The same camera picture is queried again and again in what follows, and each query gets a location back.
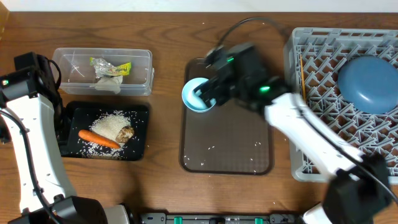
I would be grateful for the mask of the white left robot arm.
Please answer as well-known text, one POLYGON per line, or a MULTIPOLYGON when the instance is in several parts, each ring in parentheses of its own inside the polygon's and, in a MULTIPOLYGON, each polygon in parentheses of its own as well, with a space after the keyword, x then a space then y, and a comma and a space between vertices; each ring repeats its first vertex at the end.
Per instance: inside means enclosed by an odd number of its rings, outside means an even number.
POLYGON ((26 81, 1 82, 1 116, 11 135, 21 182, 13 223, 130 223, 124 205, 103 208, 76 196, 55 136, 52 102, 26 81))

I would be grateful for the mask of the light blue plastic bowl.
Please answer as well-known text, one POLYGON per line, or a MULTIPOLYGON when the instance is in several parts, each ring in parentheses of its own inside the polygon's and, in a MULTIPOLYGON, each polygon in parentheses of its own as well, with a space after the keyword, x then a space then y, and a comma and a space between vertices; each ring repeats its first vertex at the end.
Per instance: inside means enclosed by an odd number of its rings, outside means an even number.
POLYGON ((211 99, 210 106, 207 106, 194 92, 196 87, 207 81, 207 78, 193 78, 184 85, 182 89, 182 101, 188 109, 196 113, 205 113, 216 105, 216 100, 211 99))

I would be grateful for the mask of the white rice pile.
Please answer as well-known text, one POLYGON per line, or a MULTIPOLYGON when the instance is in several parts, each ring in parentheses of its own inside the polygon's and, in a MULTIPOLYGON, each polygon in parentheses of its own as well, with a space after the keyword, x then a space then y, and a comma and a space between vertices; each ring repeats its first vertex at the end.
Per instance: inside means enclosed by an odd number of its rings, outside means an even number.
MULTIPOLYGON (((100 114, 99 118, 96 118, 91 125, 83 129, 89 130, 93 133, 99 134, 100 136, 115 141, 116 136, 125 126, 132 126, 131 119, 128 118, 127 115, 122 111, 113 111, 112 113, 100 114)), ((137 131, 134 128, 134 136, 130 140, 134 139, 136 137, 136 134, 137 131)), ((90 159, 121 160, 124 155, 124 150, 127 146, 127 143, 118 143, 120 145, 120 148, 113 149, 86 141, 80 137, 78 137, 78 143, 83 144, 83 147, 79 150, 79 152, 83 154, 83 157, 87 157, 90 159)))

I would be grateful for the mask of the clear plastic bin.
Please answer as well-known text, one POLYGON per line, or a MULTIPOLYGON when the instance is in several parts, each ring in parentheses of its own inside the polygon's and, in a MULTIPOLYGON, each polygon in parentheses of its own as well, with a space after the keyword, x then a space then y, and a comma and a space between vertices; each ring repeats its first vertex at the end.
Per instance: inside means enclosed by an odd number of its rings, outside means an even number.
POLYGON ((58 48, 53 75, 71 95, 148 96, 152 93, 152 52, 143 49, 58 48))

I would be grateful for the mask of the yellow green snack wrapper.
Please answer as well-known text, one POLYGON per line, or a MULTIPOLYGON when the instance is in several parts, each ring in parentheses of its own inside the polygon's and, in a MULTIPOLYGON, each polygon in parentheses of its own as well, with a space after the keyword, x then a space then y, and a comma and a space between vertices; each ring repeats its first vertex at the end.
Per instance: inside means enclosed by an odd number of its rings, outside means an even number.
POLYGON ((95 74, 98 78, 127 76, 130 74, 130 70, 132 68, 131 62, 114 66, 103 58, 93 57, 90 57, 90 65, 94 68, 95 74))

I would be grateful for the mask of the wooden chopstick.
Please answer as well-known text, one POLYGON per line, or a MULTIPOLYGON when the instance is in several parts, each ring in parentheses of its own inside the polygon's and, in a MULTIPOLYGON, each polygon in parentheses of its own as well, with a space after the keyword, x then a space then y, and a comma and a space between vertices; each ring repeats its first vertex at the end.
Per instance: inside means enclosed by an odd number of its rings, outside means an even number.
POLYGON ((306 101, 306 91, 305 91, 305 77, 304 77, 304 69, 303 69, 303 57, 300 54, 300 75, 301 75, 301 87, 302 87, 302 97, 303 101, 306 101))

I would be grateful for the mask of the grey dishwasher rack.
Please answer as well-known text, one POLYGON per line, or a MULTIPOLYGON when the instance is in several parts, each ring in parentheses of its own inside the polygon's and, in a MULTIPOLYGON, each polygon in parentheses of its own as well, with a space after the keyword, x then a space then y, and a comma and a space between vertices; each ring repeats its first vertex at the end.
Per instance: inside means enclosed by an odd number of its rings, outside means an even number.
POLYGON ((389 181, 397 184, 397 109, 369 114, 346 101, 337 87, 342 66, 352 59, 374 56, 397 66, 397 31, 298 27, 284 47, 285 79, 302 94, 303 57, 306 104, 336 134, 366 154, 385 157, 389 181))

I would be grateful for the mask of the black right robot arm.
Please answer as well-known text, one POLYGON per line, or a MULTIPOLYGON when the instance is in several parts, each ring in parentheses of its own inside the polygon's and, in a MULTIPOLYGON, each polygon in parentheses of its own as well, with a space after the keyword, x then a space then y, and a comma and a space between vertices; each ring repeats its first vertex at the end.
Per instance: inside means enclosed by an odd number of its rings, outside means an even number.
POLYGON ((324 201, 302 215, 302 223, 372 223, 375 214, 397 202, 383 156, 367 156, 341 139, 281 78, 263 69, 222 69, 193 84, 185 96, 201 110, 236 99, 262 113, 315 164, 328 189, 324 201))

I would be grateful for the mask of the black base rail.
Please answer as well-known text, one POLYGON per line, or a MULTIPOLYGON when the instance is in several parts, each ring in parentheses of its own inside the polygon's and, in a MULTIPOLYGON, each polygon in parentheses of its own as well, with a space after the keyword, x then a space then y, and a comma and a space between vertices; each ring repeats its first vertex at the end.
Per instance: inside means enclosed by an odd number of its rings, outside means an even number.
POLYGON ((166 214, 143 213, 139 215, 139 224, 297 224, 302 223, 299 216, 293 214, 270 215, 220 215, 220 214, 166 214))

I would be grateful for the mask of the dark blue plate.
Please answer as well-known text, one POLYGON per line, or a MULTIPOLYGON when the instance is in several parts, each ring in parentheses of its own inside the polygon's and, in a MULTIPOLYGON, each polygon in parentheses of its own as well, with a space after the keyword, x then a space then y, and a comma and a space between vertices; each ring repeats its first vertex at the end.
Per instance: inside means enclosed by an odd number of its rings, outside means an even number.
POLYGON ((387 113, 397 106, 397 69, 381 58, 359 57, 342 66, 338 88, 356 109, 387 113))

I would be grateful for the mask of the white napkin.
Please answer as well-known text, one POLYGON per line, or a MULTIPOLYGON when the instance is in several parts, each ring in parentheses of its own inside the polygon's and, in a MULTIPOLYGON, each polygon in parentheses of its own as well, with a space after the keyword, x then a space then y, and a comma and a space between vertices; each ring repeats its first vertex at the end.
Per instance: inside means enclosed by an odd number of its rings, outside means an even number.
POLYGON ((101 77, 93 86, 96 90, 111 91, 118 94, 121 91, 120 85, 123 82, 123 76, 101 77))

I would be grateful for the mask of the orange carrot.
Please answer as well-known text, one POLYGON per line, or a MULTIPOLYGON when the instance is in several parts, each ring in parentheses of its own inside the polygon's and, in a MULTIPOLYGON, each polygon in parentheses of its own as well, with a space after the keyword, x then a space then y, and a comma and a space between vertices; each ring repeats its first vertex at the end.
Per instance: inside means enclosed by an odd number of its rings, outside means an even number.
POLYGON ((78 136, 80 138, 86 140, 86 141, 93 142, 93 143, 98 144, 100 146, 106 146, 106 147, 110 147, 110 148, 113 148, 113 149, 119 149, 120 148, 120 145, 117 142, 112 141, 112 140, 110 140, 108 138, 105 138, 103 136, 100 136, 99 134, 93 133, 93 132, 91 132, 89 130, 84 130, 84 129, 80 130, 78 132, 78 136))

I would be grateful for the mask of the dark brown serving tray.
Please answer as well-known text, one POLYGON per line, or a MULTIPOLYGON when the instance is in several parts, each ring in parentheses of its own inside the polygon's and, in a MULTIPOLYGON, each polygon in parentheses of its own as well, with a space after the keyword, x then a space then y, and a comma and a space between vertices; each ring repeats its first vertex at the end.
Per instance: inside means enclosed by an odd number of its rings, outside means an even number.
POLYGON ((192 173, 266 175, 274 167, 272 128, 233 100, 204 113, 184 106, 179 162, 192 173))

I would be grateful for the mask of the black food waste tray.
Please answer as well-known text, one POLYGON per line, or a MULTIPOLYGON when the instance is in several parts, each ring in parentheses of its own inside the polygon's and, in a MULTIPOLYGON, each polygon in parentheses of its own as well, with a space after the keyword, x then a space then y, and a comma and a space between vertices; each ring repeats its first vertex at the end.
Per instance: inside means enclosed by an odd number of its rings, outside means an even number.
POLYGON ((146 147, 147 126, 149 121, 149 109, 144 105, 122 105, 114 106, 104 103, 73 101, 67 105, 67 113, 72 117, 68 144, 60 146, 63 157, 85 158, 79 152, 83 144, 78 143, 78 132, 87 128, 92 122, 99 118, 102 113, 122 111, 131 119, 131 125, 136 129, 136 137, 127 142, 122 161, 138 161, 144 155, 146 147))

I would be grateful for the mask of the brown food scrap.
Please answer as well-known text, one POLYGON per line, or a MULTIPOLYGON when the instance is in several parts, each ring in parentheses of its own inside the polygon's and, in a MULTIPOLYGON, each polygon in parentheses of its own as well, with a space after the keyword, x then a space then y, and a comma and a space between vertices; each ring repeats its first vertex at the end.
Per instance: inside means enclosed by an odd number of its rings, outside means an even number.
POLYGON ((134 128, 132 126, 123 127, 115 138, 117 143, 127 143, 134 136, 134 128))

